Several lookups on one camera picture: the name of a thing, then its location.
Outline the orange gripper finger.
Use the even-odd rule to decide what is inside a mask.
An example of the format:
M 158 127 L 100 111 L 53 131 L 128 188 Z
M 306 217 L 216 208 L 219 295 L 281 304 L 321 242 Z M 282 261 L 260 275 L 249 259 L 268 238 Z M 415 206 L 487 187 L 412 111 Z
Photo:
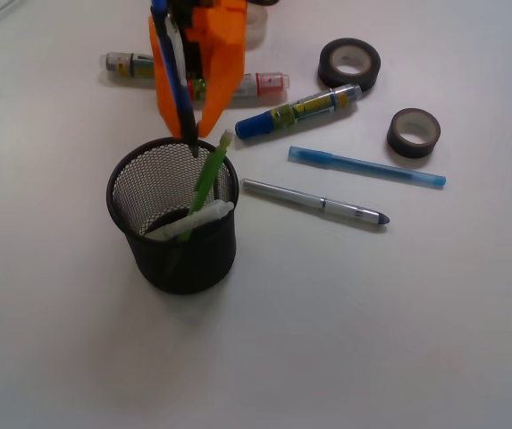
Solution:
M 206 99 L 198 135 L 207 137 L 244 75 L 245 44 L 200 44 L 202 65 L 206 68 Z
M 170 133 L 174 137 L 180 138 L 180 121 L 177 114 L 176 104 L 172 95 L 172 88 L 164 68 L 164 60 L 152 17 L 148 18 L 148 28 L 154 59 L 155 92 L 158 111 L 161 117 L 164 119 L 164 122 Z

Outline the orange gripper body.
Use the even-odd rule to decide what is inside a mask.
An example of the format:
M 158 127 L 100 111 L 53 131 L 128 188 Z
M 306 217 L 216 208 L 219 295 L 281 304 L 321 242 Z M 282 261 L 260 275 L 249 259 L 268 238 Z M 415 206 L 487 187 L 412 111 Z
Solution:
M 245 1 L 169 1 L 182 38 L 187 78 L 206 79 L 201 43 L 243 42 L 246 48 L 247 6 Z

